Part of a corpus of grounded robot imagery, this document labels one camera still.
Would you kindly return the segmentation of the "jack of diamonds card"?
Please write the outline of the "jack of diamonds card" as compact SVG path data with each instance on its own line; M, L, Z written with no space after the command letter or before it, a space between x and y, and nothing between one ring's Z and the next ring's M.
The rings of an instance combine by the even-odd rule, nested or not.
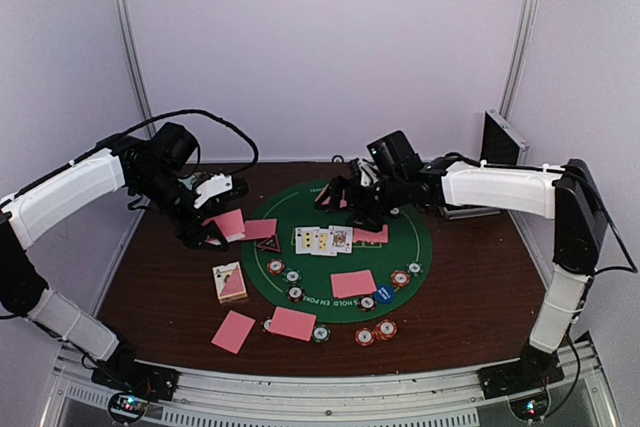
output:
M329 226L330 250L338 254L351 254L353 249L353 228L348 226Z

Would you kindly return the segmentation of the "red playing card deck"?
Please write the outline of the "red playing card deck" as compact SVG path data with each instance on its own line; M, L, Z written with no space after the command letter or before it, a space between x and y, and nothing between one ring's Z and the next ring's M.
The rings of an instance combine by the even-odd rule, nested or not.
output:
M246 236L244 217L241 209L235 209L207 219L203 227L216 224L228 242L242 240Z

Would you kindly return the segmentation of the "three of spades card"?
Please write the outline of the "three of spades card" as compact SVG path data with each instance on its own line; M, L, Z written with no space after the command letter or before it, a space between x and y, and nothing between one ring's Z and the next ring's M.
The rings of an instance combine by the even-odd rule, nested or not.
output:
M296 227L294 229L295 253L297 255L313 252L316 227Z

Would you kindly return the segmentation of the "triangular black red dealer button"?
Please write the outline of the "triangular black red dealer button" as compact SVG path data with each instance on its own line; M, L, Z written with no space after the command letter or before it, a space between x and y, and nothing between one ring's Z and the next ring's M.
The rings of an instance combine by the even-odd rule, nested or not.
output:
M278 235L275 234L269 238L262 240L256 245L256 248L262 252L280 253L281 246Z

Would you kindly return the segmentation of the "red chips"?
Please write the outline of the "red chips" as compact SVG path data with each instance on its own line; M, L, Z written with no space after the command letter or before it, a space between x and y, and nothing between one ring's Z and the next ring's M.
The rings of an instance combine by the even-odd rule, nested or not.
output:
M376 336L371 329L360 328L355 332L354 339L359 346L365 347L372 345L376 340Z
M410 284L411 276L405 271L395 270L391 274L390 280L395 288L404 288Z
M286 264L281 259L272 259L267 263L267 272L271 275L281 275L286 269Z

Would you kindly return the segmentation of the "green chips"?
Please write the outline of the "green chips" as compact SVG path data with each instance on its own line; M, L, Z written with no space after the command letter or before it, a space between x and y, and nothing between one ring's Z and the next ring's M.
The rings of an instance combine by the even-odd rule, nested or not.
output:
M301 274L298 270L288 269L283 274L284 280L289 284L296 284L301 280Z
M423 273L423 268L419 262L410 262L406 265L406 271L411 276L417 277Z

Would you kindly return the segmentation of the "blue small blind button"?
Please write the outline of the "blue small blind button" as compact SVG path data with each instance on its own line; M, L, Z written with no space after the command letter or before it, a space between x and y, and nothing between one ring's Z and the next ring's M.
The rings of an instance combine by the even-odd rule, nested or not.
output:
M381 285L373 293L375 301L380 305L389 305L394 302L396 293L389 285Z

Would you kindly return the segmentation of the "black white chip stack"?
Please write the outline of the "black white chip stack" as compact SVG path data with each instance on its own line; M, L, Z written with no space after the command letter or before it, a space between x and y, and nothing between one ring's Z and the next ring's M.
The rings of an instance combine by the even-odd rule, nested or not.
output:
M266 333L270 333L271 332L271 325L272 325L272 319L270 317L266 318L265 320L262 321L261 323L261 328L264 332Z

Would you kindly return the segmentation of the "orange chip stack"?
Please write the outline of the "orange chip stack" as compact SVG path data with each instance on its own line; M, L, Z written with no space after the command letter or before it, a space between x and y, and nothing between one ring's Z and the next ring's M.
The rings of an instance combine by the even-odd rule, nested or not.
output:
M378 340L386 341L397 335L398 327L396 323L389 319L384 319L376 324L374 333Z

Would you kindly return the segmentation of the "seven of diamonds card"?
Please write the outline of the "seven of diamonds card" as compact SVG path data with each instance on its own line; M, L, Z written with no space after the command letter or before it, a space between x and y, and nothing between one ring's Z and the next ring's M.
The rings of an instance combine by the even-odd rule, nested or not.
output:
M337 251L332 247L332 238L330 229L315 229L311 254L315 256L336 256Z

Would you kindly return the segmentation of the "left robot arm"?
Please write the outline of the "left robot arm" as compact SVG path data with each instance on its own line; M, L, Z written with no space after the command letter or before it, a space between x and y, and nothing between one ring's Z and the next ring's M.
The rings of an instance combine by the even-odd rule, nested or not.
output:
M149 140L114 136L29 190L1 202L1 305L26 317L99 361L106 376L123 391L144 380L138 362L116 352L117 335L49 286L27 251L52 227L104 195L125 188L151 200L172 219L179 239L204 248L220 230L208 223L214 205L232 188L228 175L205 176L187 186L178 174L197 147L182 126L167 123Z

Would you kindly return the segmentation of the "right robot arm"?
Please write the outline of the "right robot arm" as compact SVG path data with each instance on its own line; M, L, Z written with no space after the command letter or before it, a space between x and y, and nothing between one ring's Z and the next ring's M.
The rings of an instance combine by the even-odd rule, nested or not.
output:
M350 162L316 197L325 212L347 210L352 225L378 232L392 210L405 205L477 206L524 212L553 221L555 265L526 347L513 366L519 387L535 387L551 371L547 354L560 346L596 274L609 220L587 164L518 167L449 153L423 161L396 130L367 147L369 160Z

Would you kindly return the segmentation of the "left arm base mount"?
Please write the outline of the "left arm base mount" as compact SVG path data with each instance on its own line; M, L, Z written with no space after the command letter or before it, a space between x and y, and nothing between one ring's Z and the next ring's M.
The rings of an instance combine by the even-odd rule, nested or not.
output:
M124 366L99 362L91 374L91 381L156 402L173 399L179 377L175 369L137 361Z

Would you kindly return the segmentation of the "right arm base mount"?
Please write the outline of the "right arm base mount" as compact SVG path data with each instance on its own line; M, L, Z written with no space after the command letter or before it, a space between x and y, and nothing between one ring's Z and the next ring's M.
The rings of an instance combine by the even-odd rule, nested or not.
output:
M483 367L477 374L485 399L512 396L541 389L565 378L561 367L551 366L541 371L520 360Z

